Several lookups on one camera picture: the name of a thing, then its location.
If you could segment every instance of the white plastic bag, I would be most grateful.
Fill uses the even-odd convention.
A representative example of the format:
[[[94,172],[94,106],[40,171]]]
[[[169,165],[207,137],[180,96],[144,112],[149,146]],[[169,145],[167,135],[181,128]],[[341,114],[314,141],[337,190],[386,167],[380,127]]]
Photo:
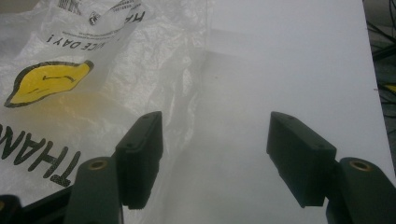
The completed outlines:
[[[163,112],[151,198],[126,221],[161,223],[175,158],[192,135],[206,0],[41,0],[0,15],[0,194],[26,205],[110,156],[142,115]]]

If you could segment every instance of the letter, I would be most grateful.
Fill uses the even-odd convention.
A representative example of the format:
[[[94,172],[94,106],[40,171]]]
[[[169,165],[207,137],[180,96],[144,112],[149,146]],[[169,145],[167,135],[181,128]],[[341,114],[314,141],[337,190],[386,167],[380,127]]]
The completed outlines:
[[[3,126],[0,124],[0,137],[1,137],[2,132],[3,132]],[[20,145],[20,143],[25,135],[25,132],[22,131],[20,133],[20,135],[18,135],[18,137],[14,143],[12,143],[13,135],[14,135],[14,133],[12,132],[12,129],[7,126],[6,133],[4,134],[3,138],[0,139],[0,145],[4,141],[6,141],[6,145],[4,146],[3,154],[1,156],[2,160],[6,159],[15,150],[15,148],[17,148]]]
[[[50,178],[50,181],[59,184],[63,187],[68,187],[70,185],[70,180],[66,179],[73,171],[73,169],[76,167],[78,163],[79,156],[81,155],[81,152],[76,152],[75,156],[73,157],[73,160],[70,162],[69,166],[66,168],[64,173],[62,175],[53,175]]]
[[[59,45],[59,44],[61,43],[61,40],[63,40],[63,39],[64,39],[64,38],[62,37],[62,38],[60,38],[59,40],[53,42],[53,44]]]
[[[98,44],[92,44],[93,45],[93,48],[91,48],[91,49],[88,49],[88,50],[93,50],[93,49],[95,49],[96,48],[96,46],[98,45]]]
[[[133,20],[132,22],[134,22],[134,21],[137,21],[137,22],[142,21],[142,20],[143,20],[143,17],[145,16],[145,13],[146,13],[146,11],[144,11],[143,14],[142,14],[142,16],[139,17],[139,18],[137,18],[137,15],[139,15],[139,13],[136,13],[136,16],[134,17],[134,20]]]
[[[49,40],[47,40],[47,42],[50,42],[52,38],[53,38],[53,35],[51,35],[51,36],[49,37]]]
[[[73,43],[73,40],[66,39],[66,40],[64,41],[64,44],[62,45],[62,47],[66,47],[67,45],[69,45],[69,44],[71,44],[71,43]]]
[[[106,44],[106,42],[98,45],[97,49],[101,49],[105,44]]]
[[[40,148],[42,148],[46,144],[46,139],[43,138],[39,143],[31,140],[32,134],[26,134],[25,141],[23,143],[23,147],[21,151],[18,153],[17,157],[14,160],[14,165],[19,165],[22,162],[26,161],[29,157],[31,157],[35,152],[37,152]],[[26,149],[31,147],[32,149],[25,153]]]
[[[87,49],[92,43],[88,43],[83,49]]]
[[[81,44],[81,42],[74,42],[72,45],[70,45],[70,49],[75,49]]]
[[[37,159],[35,159],[35,162],[29,167],[28,171],[32,172],[40,162],[45,161],[49,164],[51,164],[51,167],[48,169],[48,171],[43,175],[43,178],[48,178],[52,173],[58,168],[59,164],[64,160],[64,157],[66,156],[67,153],[67,147],[64,147],[61,151],[61,155],[59,155],[58,158],[52,157],[49,155],[49,152],[53,146],[53,143],[51,141],[48,141],[46,148],[44,151],[38,156]]]
[[[128,22],[128,21],[130,21],[133,17],[134,17],[134,14],[132,14],[131,17],[127,17],[127,18],[125,19],[125,23]]]

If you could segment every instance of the screw hole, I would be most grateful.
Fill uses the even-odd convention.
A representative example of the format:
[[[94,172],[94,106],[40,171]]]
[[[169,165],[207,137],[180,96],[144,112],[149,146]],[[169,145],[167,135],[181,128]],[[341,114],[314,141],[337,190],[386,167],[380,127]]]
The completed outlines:
[[[370,172],[372,170],[371,166],[363,161],[350,161],[349,164],[360,171]]]
[[[93,161],[88,166],[90,170],[102,170],[107,166],[107,161]]]

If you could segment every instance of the white surface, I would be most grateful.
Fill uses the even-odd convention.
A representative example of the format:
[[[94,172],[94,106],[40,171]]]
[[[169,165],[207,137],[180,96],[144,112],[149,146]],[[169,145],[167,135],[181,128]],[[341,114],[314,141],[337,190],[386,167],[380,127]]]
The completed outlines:
[[[361,0],[217,1],[203,82],[164,223],[327,223],[265,153],[271,111],[395,183]]]

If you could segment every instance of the yellow smiley face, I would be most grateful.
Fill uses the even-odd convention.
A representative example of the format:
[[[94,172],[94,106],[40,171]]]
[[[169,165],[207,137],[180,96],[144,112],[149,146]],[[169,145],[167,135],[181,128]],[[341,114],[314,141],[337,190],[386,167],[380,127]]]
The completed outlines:
[[[73,90],[93,69],[93,63],[39,63],[23,69],[15,79],[14,90],[5,106],[29,105],[45,97]]]

